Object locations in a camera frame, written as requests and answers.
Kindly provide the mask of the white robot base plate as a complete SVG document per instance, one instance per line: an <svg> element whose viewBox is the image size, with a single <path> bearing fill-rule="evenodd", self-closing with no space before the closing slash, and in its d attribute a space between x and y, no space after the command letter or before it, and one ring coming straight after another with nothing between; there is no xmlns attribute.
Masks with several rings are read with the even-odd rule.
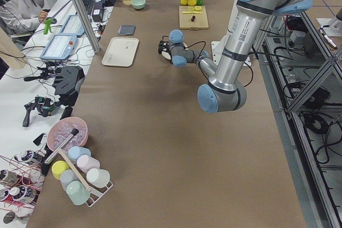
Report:
<svg viewBox="0 0 342 228"><path fill-rule="evenodd" d="M225 47L225 41L211 41L211 49L212 49L212 59L215 64L219 64L222 52Z"/></svg>

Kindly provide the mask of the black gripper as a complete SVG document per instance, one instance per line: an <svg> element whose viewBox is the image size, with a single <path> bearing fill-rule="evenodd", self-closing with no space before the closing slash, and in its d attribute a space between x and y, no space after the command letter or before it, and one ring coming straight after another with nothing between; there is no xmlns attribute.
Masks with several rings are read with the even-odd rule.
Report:
<svg viewBox="0 0 342 228"><path fill-rule="evenodd" d="M160 40L158 44L158 53L162 54L163 52L170 55L169 42Z"/></svg>

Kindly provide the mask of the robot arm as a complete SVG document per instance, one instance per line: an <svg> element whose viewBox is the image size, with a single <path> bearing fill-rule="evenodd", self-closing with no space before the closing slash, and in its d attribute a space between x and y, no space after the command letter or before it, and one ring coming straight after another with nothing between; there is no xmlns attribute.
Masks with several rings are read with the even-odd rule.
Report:
<svg viewBox="0 0 342 228"><path fill-rule="evenodd" d="M308 10L314 0L237 0L237 15L223 47L218 64L204 50L185 47L183 33L174 29L168 42L161 41L158 52L167 52L175 67L196 64L208 82L198 88L197 99L207 113L234 111L246 102L245 87L237 77L243 67L257 34L271 15L297 14Z"/></svg>

